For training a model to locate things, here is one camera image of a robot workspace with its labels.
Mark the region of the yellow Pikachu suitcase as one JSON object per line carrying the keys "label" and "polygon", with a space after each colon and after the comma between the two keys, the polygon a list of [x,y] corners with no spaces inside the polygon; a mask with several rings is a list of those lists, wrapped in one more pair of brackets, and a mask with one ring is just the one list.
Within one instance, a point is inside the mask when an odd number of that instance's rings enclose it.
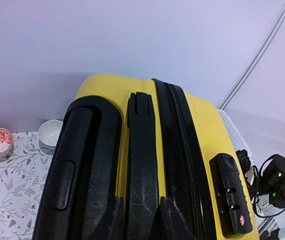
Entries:
{"label": "yellow Pikachu suitcase", "polygon": [[33,239],[82,240],[89,197],[124,199],[123,240],[161,240],[162,197],[195,240],[259,239],[218,109],[155,78],[84,81],[63,118]]}

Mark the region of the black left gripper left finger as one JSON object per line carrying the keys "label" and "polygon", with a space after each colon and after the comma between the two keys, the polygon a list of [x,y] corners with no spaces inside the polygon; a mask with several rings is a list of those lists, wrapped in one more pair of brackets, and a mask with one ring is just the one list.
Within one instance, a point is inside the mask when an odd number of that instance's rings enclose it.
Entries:
{"label": "black left gripper left finger", "polygon": [[122,240],[124,238],[124,198],[101,196],[87,199],[82,226],[83,240]]}

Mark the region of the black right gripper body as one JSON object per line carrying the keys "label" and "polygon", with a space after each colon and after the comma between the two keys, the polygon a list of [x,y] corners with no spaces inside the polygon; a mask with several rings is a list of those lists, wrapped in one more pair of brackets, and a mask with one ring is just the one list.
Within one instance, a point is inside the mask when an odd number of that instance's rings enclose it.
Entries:
{"label": "black right gripper body", "polygon": [[236,152],[244,174],[252,205],[259,197],[268,197],[268,203],[277,209],[285,209],[285,157],[274,154],[261,167],[253,165],[246,150]]}

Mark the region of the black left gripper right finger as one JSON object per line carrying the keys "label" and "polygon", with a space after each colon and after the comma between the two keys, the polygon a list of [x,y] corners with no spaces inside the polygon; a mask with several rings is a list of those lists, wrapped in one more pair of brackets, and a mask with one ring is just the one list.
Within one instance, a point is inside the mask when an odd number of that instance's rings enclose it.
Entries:
{"label": "black left gripper right finger", "polygon": [[195,240],[174,202],[169,197],[160,199],[160,237],[162,240]]}

